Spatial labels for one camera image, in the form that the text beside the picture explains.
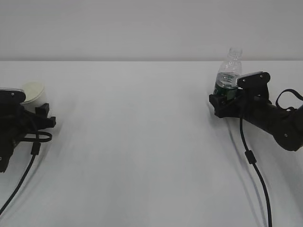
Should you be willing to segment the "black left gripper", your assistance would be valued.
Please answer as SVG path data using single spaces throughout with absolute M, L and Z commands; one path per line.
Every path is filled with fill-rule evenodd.
M 44 130 L 56 126 L 56 117 L 48 117 L 48 103 L 35 108 L 35 113 L 22 105 L 0 105 L 0 171 L 4 173 L 17 144 L 30 131 Z

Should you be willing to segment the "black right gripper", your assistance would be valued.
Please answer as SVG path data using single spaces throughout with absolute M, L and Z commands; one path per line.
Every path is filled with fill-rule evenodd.
M 272 123 L 272 103 L 267 88 L 238 89 L 236 98 L 209 95 L 214 114 L 219 118 L 241 116 L 250 123 Z

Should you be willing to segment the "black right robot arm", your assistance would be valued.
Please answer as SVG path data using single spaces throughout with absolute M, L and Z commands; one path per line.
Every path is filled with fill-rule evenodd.
M 219 118 L 240 119 L 240 134 L 245 149 L 248 149 L 243 121 L 255 125 L 273 136 L 279 146 L 288 151 L 297 151 L 303 147 L 303 108 L 282 108 L 276 100 L 269 100 L 267 88 L 239 89 L 236 97 L 227 100 L 221 95 L 209 95 L 214 114 Z

